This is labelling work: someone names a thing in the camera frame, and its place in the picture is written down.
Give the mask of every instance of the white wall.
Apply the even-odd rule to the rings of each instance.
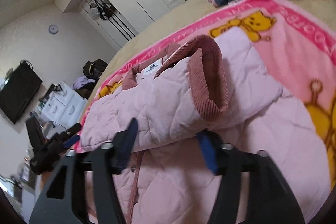
[[[58,34],[48,32],[51,24],[58,26]],[[27,59],[43,80],[43,87],[19,122],[13,125],[0,117],[1,175],[16,173],[26,156],[29,139],[25,119],[50,84],[64,80],[72,85],[83,75],[86,61],[103,59],[109,63],[115,53],[81,14],[63,14],[54,4],[25,14],[0,30],[0,76]]]

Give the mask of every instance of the pink blanket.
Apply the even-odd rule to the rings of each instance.
[[[127,71],[169,43],[184,44],[198,34],[216,37],[233,26],[254,42],[268,73],[306,105],[317,134],[328,151],[330,176],[335,184],[336,158],[336,32],[286,0],[243,0],[226,6],[156,42],[108,77],[95,100],[112,93]],[[87,109],[82,124],[90,111]],[[77,152],[83,152],[76,144]]]

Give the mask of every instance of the backpack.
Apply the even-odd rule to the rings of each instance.
[[[107,67],[107,63],[101,59],[96,61],[87,61],[83,67],[84,75],[93,80],[98,80]]]

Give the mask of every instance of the pink quilted jacket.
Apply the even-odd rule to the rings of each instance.
[[[145,75],[157,59],[162,66]],[[325,147],[307,110],[267,75],[239,28],[216,42],[200,35],[181,47],[170,45],[132,68],[122,87],[92,105],[82,147],[90,151],[112,140],[132,117],[139,126],[134,153],[129,168],[113,177],[127,223],[207,223],[221,177],[206,168],[194,137],[205,128],[241,150],[267,150],[307,221],[330,192]],[[90,179],[88,207],[96,222]],[[244,220],[247,192],[243,184],[237,222]]]

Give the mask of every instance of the purple cloth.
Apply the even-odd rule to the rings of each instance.
[[[86,76],[81,76],[76,79],[76,81],[72,84],[72,89],[73,90],[78,90],[85,86],[87,83],[94,83],[95,80],[93,79],[88,79]]]

